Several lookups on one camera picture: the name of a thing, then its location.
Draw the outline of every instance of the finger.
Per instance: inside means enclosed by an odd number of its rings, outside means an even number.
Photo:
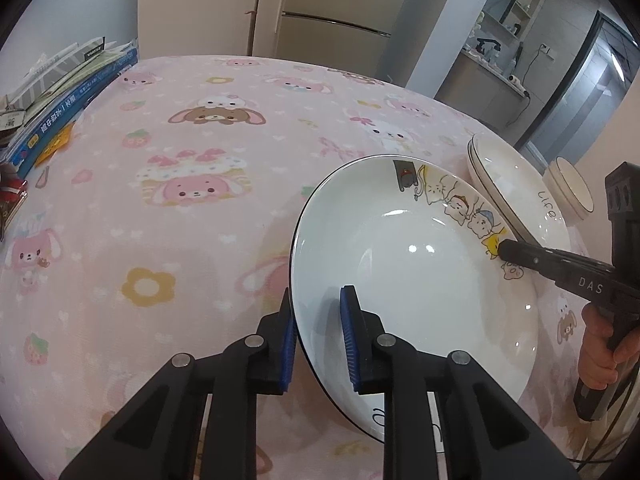
[[[618,380],[618,372],[616,370],[603,368],[597,364],[591,356],[584,351],[584,348],[580,350],[578,373],[580,374],[580,377],[584,375],[585,377],[603,384],[613,384]]]
[[[581,372],[580,370],[578,370],[578,374],[580,375],[580,378],[582,379],[582,382],[584,383],[584,385],[590,388],[591,390],[607,389],[607,384],[597,381],[596,379],[592,378],[589,374],[585,372]]]
[[[587,330],[593,335],[601,337],[611,337],[613,335],[613,325],[600,315],[596,306],[588,303],[582,310],[582,319]]]
[[[613,352],[607,348],[606,341],[590,332],[585,332],[582,337],[581,351],[588,354],[591,359],[602,368],[615,368]]]
[[[613,359],[617,363],[623,363],[637,352],[640,352],[640,328],[632,330],[625,336],[616,348]]]

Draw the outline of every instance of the white ceramic bowl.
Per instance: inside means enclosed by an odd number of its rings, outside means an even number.
[[[549,165],[549,171],[566,200],[582,220],[593,213],[591,191],[582,175],[568,160],[562,156],[556,157]]]
[[[510,144],[491,132],[475,134],[471,155],[478,177],[523,240],[571,251],[562,212],[542,176]]]
[[[335,405],[383,439],[382,395],[350,382],[340,288],[418,350],[468,351],[518,399],[536,355],[538,313],[529,270],[497,258],[513,238],[462,179],[416,158],[377,155],[332,173],[309,198],[291,250],[290,293],[300,342]]]
[[[524,240],[530,244],[539,245],[536,239],[529,233],[529,231],[527,231],[526,227],[522,225],[522,222],[520,222],[518,217],[513,214],[513,211],[511,211],[511,208],[504,201],[497,189],[494,187],[494,195],[496,197],[496,200],[494,200],[489,190],[485,187],[482,180],[484,179],[485,182],[491,185],[491,179],[486,174],[482,168],[482,164],[480,164],[480,161],[478,160],[478,156],[476,155],[473,147],[473,139],[469,140],[466,154],[466,165],[469,173],[471,174],[471,181],[474,183],[474,187],[500,212],[500,215],[507,222],[511,231],[516,235],[516,238]]]

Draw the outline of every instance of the yellow flower print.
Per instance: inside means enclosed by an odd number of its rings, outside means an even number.
[[[168,272],[152,272],[143,267],[131,269],[122,294],[137,306],[153,306],[174,298],[175,277]]]

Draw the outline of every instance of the black cable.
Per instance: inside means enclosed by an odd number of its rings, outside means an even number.
[[[506,123],[504,125],[504,127],[506,128],[507,126],[511,126],[515,121],[517,121],[520,116],[524,113],[524,110],[526,110],[527,108],[529,108],[529,105],[531,104],[531,96],[529,95],[529,92],[525,92],[524,97],[526,97],[529,101],[527,102],[527,106],[525,106],[522,110],[520,110],[520,113],[516,116],[516,118],[513,121],[509,121],[508,123]]]
[[[625,400],[622,401],[622,404],[620,405],[620,408],[618,409],[616,416],[611,421],[611,424],[609,424],[609,427],[607,428],[607,431],[605,432],[604,436],[600,439],[596,447],[593,448],[593,451],[591,451],[590,455],[585,460],[583,460],[582,463],[577,467],[576,471],[580,471],[587,464],[597,463],[596,461],[592,460],[593,457],[597,452],[599,452],[600,448],[604,445],[605,441],[608,439],[609,435],[611,434],[611,431],[613,431],[613,427],[616,425],[617,421],[620,419],[620,416],[622,415],[622,411],[626,408],[626,404],[628,403],[629,397],[631,397],[631,393],[636,384],[636,379],[638,378],[638,364],[635,365],[634,370],[631,373],[634,375],[634,378],[629,383],[629,386],[625,395]]]
[[[541,51],[542,51],[542,45],[538,47],[537,54],[533,57],[533,59],[531,60],[531,63],[529,63],[529,66],[527,66],[527,71],[524,73],[524,76],[522,76],[522,81],[520,82],[522,86],[524,86],[524,79],[527,77],[527,74],[529,73],[529,69],[531,68],[531,65],[533,65],[533,62],[538,58]]]

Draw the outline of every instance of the plate rim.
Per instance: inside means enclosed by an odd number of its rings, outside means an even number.
[[[527,232],[527,234],[529,236],[531,236],[532,240],[535,240],[535,242],[540,246],[540,247],[545,247],[544,245],[542,245],[538,239],[531,233],[531,231],[529,230],[529,228],[527,228],[527,226],[524,224],[524,222],[522,221],[522,219],[520,218],[520,216],[518,216],[516,214],[516,212],[513,210],[513,207],[511,207],[511,204],[509,204],[509,202],[507,201],[507,199],[505,199],[504,195],[502,194],[502,192],[500,192],[500,189],[495,185],[494,181],[491,179],[491,176],[489,175],[489,172],[486,170],[486,168],[484,167],[484,165],[482,164],[482,160],[480,158],[480,155],[478,155],[478,150],[476,149],[476,143],[474,142],[474,139],[476,138],[476,136],[478,136],[478,139],[480,138],[480,136],[485,135],[485,134],[474,134],[473,137],[471,137],[470,143],[473,149],[473,153],[476,155],[476,157],[478,158],[478,161],[480,162],[480,166],[482,167],[482,170],[484,171],[484,174],[488,177],[489,182],[491,183],[490,187],[493,187],[498,195],[500,196],[500,198],[503,200],[503,202],[507,205],[507,207],[509,208],[509,211],[513,214],[514,217],[516,217],[518,219],[518,222],[520,222],[522,224],[523,229]],[[513,148],[513,146],[511,146],[508,142],[505,141],[505,143],[510,146],[511,148]],[[524,161],[530,165],[530,162],[525,159],[523,157]],[[484,182],[482,182],[482,184],[486,187],[487,192],[489,192],[489,195],[491,195],[491,191],[488,189],[488,187],[486,186],[486,184]],[[556,202],[556,199],[553,197],[553,195],[551,194],[551,192],[549,191],[548,187],[546,186],[546,184],[544,182],[542,182],[542,185],[544,187],[544,189],[546,190],[546,192],[549,194],[551,200],[554,201],[554,204],[556,206],[556,209],[561,213],[561,219],[562,219],[562,224],[564,225],[564,230],[566,231],[566,239],[568,242],[568,248],[564,248],[564,250],[570,251],[571,250],[571,238],[569,236],[569,229],[566,225],[566,222],[564,221],[564,213],[562,213],[562,211],[560,210],[560,206],[558,205],[558,203]]]
[[[290,311],[291,311],[291,318],[293,319],[293,323],[294,323],[294,326],[296,328],[296,336],[297,336],[298,342],[300,343],[300,348],[302,348],[302,353],[305,355],[306,362],[307,362],[309,368],[311,368],[311,372],[313,373],[314,377],[316,378],[316,382],[320,385],[320,388],[322,388],[322,391],[324,392],[325,396],[327,396],[329,401],[332,403],[332,405],[334,405],[336,407],[336,409],[340,412],[340,414],[342,414],[342,416],[344,418],[346,418],[351,424],[353,424],[363,434],[373,438],[374,440],[380,442],[381,444],[384,444],[385,441],[380,439],[380,438],[378,438],[378,437],[376,437],[376,436],[374,436],[374,435],[372,435],[372,434],[370,434],[368,431],[366,431],[363,428],[361,428],[349,415],[347,415],[344,412],[344,410],[338,405],[338,403],[334,400],[334,398],[326,390],[326,388],[324,387],[324,384],[322,384],[322,381],[320,380],[320,377],[318,377],[318,374],[316,373],[316,369],[314,368],[314,366],[313,366],[313,364],[311,362],[311,359],[309,358],[309,354],[306,351],[306,348],[305,348],[305,345],[304,345],[304,343],[302,341],[302,338],[300,337],[300,330],[298,329],[298,321],[296,319],[296,312],[295,312],[294,303],[293,303],[293,287],[292,287],[291,276],[292,276],[293,254],[294,254],[294,251],[295,251],[297,243],[298,243],[298,236],[300,234],[300,222],[302,221],[302,217],[304,216],[306,208],[308,207],[309,203],[311,202],[311,199],[316,194],[316,192],[318,192],[329,181],[329,179],[331,179],[331,177],[334,176],[335,173],[337,173],[340,170],[343,170],[344,168],[347,168],[348,166],[352,166],[353,164],[356,164],[357,162],[360,162],[360,161],[363,161],[363,160],[367,160],[367,159],[370,159],[370,158],[389,158],[389,157],[391,157],[391,158],[400,157],[400,158],[404,158],[404,159],[411,159],[414,162],[421,162],[423,164],[428,164],[429,166],[433,166],[434,168],[437,168],[438,170],[441,170],[444,173],[447,173],[447,174],[449,174],[451,176],[454,176],[456,179],[461,180],[467,186],[469,186],[471,189],[473,189],[478,194],[478,196],[482,197],[482,193],[480,193],[474,186],[469,184],[464,178],[460,178],[460,177],[456,176],[454,173],[452,173],[451,171],[445,170],[441,166],[438,166],[437,164],[433,164],[432,162],[429,162],[428,160],[423,160],[421,158],[418,158],[416,156],[411,156],[411,155],[402,155],[402,154],[399,154],[399,153],[380,153],[380,154],[376,154],[376,155],[362,156],[360,158],[356,158],[355,160],[350,160],[349,162],[346,162],[345,164],[343,164],[343,165],[339,166],[338,168],[336,168],[335,170],[333,170],[324,179],[322,179],[322,181],[311,192],[309,197],[306,199],[305,205],[303,206],[302,210],[300,211],[300,215],[298,216],[298,220],[296,221],[296,227],[295,227],[294,232],[293,232],[293,236],[292,236],[292,239],[291,239],[291,246],[290,246],[290,250],[289,250],[289,308],[290,308]],[[489,201],[489,202],[491,203],[492,208],[497,211],[500,219],[505,223],[505,225],[509,229],[511,237],[513,239],[517,240],[517,237],[516,237],[516,235],[514,233],[513,228],[511,227],[511,224],[508,223],[504,219],[501,211],[491,201]],[[538,338],[540,336],[540,327],[539,326],[537,326],[536,332],[538,333],[536,338]],[[534,364],[531,365],[531,372],[533,371]]]

